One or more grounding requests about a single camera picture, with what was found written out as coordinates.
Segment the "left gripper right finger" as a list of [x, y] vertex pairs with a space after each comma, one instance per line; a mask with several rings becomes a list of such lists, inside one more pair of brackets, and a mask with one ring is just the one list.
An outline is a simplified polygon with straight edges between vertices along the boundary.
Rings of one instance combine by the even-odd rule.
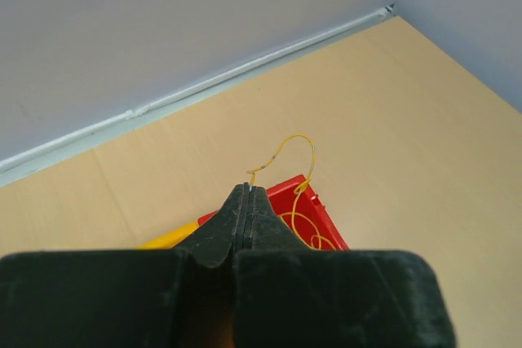
[[246, 202], [234, 257], [238, 347], [454, 347], [435, 272], [401, 250], [285, 249], [266, 191]]

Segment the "red plastic bin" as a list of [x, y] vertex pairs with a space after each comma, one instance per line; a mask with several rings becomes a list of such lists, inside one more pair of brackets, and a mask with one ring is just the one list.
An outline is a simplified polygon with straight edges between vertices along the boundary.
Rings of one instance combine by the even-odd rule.
[[[219, 266], [230, 254], [310, 250], [290, 230], [294, 189], [305, 176], [300, 174], [269, 189], [240, 183], [222, 206], [206, 215], [190, 236], [178, 243], [199, 261]], [[311, 186], [301, 195], [295, 224], [298, 233], [315, 250], [346, 250], [347, 244]]]

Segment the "yellow plastic bin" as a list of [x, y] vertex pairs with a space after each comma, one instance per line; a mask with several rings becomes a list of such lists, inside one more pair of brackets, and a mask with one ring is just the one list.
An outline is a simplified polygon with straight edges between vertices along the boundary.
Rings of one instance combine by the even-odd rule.
[[182, 242], [188, 236], [190, 236], [195, 230], [199, 228], [198, 222], [191, 222], [183, 225], [182, 227], [176, 228], [173, 231], [166, 233], [154, 240], [142, 244], [138, 247], [140, 250], [150, 249], [172, 249], [178, 243]]

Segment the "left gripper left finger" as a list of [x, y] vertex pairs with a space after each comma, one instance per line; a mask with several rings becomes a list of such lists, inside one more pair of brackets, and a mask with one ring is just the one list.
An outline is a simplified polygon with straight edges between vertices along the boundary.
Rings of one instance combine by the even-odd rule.
[[14, 253], [1, 261], [4, 347], [231, 347], [232, 256], [248, 187], [167, 250]]

